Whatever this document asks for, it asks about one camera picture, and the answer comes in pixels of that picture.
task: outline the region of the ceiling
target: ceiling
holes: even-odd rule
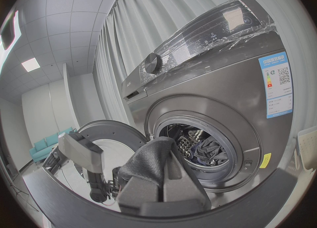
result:
[[[70,76],[92,73],[99,33],[114,0],[17,0],[22,36],[0,75],[0,97],[17,105],[22,93]],[[35,57],[40,68],[21,63]]]

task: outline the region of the qr code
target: qr code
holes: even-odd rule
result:
[[[287,84],[287,83],[291,82],[288,67],[278,69],[277,71],[278,71],[278,76],[280,78],[280,85]]]

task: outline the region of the plastic wrap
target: plastic wrap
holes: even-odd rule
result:
[[[258,15],[245,2],[255,5]],[[162,59],[162,67],[156,74],[147,73],[142,61],[141,84],[145,87],[161,74],[215,47],[231,49],[242,40],[248,42],[270,31],[276,31],[274,21],[255,0],[225,2],[180,28],[154,50]]]

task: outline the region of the white curtain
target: white curtain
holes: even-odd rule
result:
[[[109,119],[134,125],[121,99],[121,83],[175,31],[228,0],[116,0],[96,49],[96,88]],[[292,132],[316,123],[317,37],[299,0],[257,0],[275,20],[286,47],[294,82]]]

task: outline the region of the yellow warning sticker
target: yellow warning sticker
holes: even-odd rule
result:
[[[271,158],[271,153],[264,154],[263,162],[260,165],[260,168],[265,168],[267,164],[270,162],[270,158]]]

